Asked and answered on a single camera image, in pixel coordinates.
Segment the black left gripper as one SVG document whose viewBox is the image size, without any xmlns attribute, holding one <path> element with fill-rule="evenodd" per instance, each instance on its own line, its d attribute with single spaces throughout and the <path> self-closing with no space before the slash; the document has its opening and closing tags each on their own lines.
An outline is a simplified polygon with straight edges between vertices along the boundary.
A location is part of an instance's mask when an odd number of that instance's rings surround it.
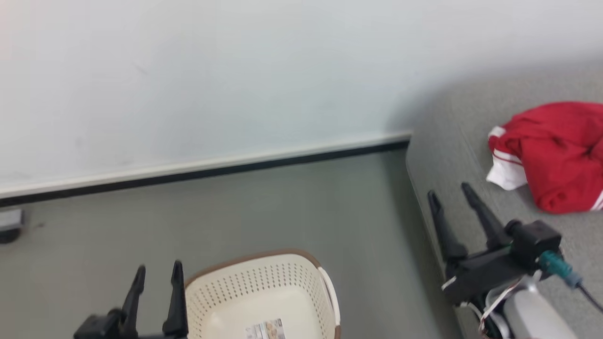
<svg viewBox="0 0 603 339">
<path fill-rule="evenodd" d="M 73 339 L 187 339 L 187 299 L 183 265 L 176 260 L 171 275 L 172 293 L 169 311 L 161 333 L 140 335 L 137 331 L 139 298 L 144 292 L 146 268 L 138 267 L 122 309 L 106 315 L 92 314 L 73 333 Z"/>
</svg>

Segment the small grey black floor object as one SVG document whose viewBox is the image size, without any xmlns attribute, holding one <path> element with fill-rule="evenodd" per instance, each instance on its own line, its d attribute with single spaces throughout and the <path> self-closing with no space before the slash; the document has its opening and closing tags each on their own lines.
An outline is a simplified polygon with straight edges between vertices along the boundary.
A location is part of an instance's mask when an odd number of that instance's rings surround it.
<svg viewBox="0 0 603 339">
<path fill-rule="evenodd" d="M 24 227 L 24 210 L 0 210 L 0 245 L 15 242 Z"/>
</svg>

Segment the printed basket label sticker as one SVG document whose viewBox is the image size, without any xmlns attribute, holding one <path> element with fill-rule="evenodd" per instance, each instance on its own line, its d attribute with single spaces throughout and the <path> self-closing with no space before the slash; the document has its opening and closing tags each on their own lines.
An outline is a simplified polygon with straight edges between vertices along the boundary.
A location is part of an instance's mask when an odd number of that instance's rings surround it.
<svg viewBox="0 0 603 339">
<path fill-rule="evenodd" d="M 276 318 L 247 327 L 245 339 L 286 339 L 282 320 Z"/>
</svg>

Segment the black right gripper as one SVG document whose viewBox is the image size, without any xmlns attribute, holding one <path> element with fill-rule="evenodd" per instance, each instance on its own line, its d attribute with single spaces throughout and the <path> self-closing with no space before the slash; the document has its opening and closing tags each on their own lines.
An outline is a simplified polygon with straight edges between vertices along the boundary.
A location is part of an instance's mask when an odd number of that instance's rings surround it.
<svg viewBox="0 0 603 339">
<path fill-rule="evenodd" d="M 541 253 L 561 252 L 562 234 L 552 226 L 541 220 L 524 224 L 514 219 L 503 228 L 468 182 L 461 183 L 461 189 L 484 230 L 488 250 L 469 255 L 450 229 L 439 197 L 430 190 L 428 203 L 445 264 L 448 282 L 443 293 L 448 303 L 459 306 L 524 275 L 532 275 L 540 269 Z"/>
</svg>

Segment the beige plastic laundry basket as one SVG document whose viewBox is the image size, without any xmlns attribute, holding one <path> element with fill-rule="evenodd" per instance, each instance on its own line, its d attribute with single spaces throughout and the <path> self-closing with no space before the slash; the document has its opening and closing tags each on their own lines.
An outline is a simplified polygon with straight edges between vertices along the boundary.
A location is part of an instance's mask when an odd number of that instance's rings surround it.
<svg viewBox="0 0 603 339">
<path fill-rule="evenodd" d="M 341 339 L 340 305 L 319 261 L 274 250 L 206 268 L 185 283 L 187 339 L 245 339 L 245 329 L 280 318 L 286 339 Z"/>
</svg>

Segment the white black wall baseboard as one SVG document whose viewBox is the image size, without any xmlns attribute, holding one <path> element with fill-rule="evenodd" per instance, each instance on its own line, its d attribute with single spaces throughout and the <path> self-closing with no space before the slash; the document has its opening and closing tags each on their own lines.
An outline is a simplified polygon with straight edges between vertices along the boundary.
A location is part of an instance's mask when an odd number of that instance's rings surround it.
<svg viewBox="0 0 603 339">
<path fill-rule="evenodd" d="M 0 189 L 0 209 L 137 187 L 389 152 L 406 148 L 412 135 L 413 131 L 409 129 L 385 137 L 368 138 L 361 141 L 345 141 L 276 153 L 258 153 L 252 156 L 223 157 L 209 161 L 129 169 L 55 182 L 7 187 Z"/>
</svg>

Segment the red white-trimmed garment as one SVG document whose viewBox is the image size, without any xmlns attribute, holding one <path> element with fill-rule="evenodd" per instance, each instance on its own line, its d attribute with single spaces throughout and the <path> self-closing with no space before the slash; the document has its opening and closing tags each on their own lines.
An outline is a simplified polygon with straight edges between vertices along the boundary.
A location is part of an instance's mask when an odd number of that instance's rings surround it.
<svg viewBox="0 0 603 339">
<path fill-rule="evenodd" d="M 487 182 L 528 186 L 550 214 L 603 210 L 603 104 L 555 102 L 491 129 Z"/>
</svg>

